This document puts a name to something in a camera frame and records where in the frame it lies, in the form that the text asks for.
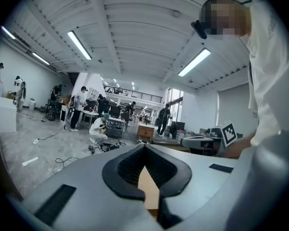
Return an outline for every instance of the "fluorescent light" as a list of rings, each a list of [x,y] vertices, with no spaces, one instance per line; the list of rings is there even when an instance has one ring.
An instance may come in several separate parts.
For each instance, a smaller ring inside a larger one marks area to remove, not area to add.
[[[45,61],[43,58],[41,58],[40,56],[36,55],[34,52],[32,53],[36,58],[39,58],[42,62],[46,63],[47,65],[50,65],[50,63],[48,63],[47,61]]]
[[[1,26],[2,30],[9,35],[12,39],[15,39],[14,35],[12,33],[10,33],[8,30],[6,30],[6,28],[4,26]]]
[[[86,51],[86,49],[83,47],[82,43],[80,42],[80,40],[77,38],[76,34],[74,33],[74,31],[70,31],[67,33],[69,35],[69,37],[71,38],[71,40],[73,40],[74,44],[76,44],[76,46],[78,47],[78,49],[81,51],[81,53],[85,56],[85,58],[87,58],[88,60],[91,60],[92,57],[89,55],[89,53]]]
[[[191,71],[194,67],[196,67],[199,63],[201,63],[206,57],[211,54],[209,50],[204,48],[193,60],[191,60],[186,67],[178,74],[178,76],[183,77],[189,71]]]

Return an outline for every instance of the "gray concrete floor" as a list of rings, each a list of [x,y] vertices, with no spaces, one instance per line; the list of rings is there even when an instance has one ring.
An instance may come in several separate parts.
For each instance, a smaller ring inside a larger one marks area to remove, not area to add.
[[[45,122],[34,121],[24,114],[17,114],[17,132],[0,134],[0,142],[3,155],[6,160],[8,171],[16,187],[23,197],[30,194],[39,184],[53,175],[51,165],[44,163],[49,160],[56,171],[63,168],[62,164],[56,163],[56,158],[63,160],[74,156],[83,158],[91,156],[88,145],[91,144],[89,137],[89,123],[80,125],[79,132],[71,132],[69,124],[65,130],[62,129],[57,135],[50,137],[38,144],[33,144],[35,139],[44,139],[57,133],[60,128],[60,121],[49,121],[44,118],[44,113],[24,109],[22,113],[33,116],[32,119],[43,119]],[[123,132],[121,142],[126,145],[136,144],[137,127],[128,127]],[[106,142],[118,142],[118,139],[108,138]],[[26,166],[22,163],[38,157]],[[65,162],[65,166],[72,163],[74,158]]]

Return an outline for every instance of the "balcony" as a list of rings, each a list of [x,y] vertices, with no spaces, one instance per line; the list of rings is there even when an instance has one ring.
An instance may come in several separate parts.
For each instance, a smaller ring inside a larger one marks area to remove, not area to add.
[[[105,86],[105,85],[104,87],[105,87],[106,95],[109,93],[112,93],[112,94],[120,95],[122,96],[122,98],[130,97],[130,98],[142,99],[144,101],[151,101],[151,102],[157,102],[157,103],[162,102],[162,97],[154,96],[151,94],[138,92],[134,90],[123,89],[123,88],[110,87],[110,86]]]

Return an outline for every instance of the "trash can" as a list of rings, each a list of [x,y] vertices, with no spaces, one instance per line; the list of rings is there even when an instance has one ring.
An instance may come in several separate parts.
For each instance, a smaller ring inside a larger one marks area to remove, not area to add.
[[[34,110],[35,109],[35,101],[34,99],[30,98],[30,101],[29,101],[29,110]]]

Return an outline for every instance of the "headset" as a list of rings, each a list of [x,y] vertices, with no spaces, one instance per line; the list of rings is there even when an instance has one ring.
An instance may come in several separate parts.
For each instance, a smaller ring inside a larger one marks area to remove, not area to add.
[[[248,1],[245,1],[245,2],[239,2],[237,0],[234,0],[235,2],[239,3],[239,4],[246,4],[246,3],[249,3],[249,2],[252,2],[253,0],[248,0]],[[196,20],[195,22],[192,22],[191,23],[191,26],[192,28],[195,30],[195,32],[198,34],[198,36],[202,39],[207,39],[207,34],[205,32],[205,29],[203,28],[201,22],[199,20]]]

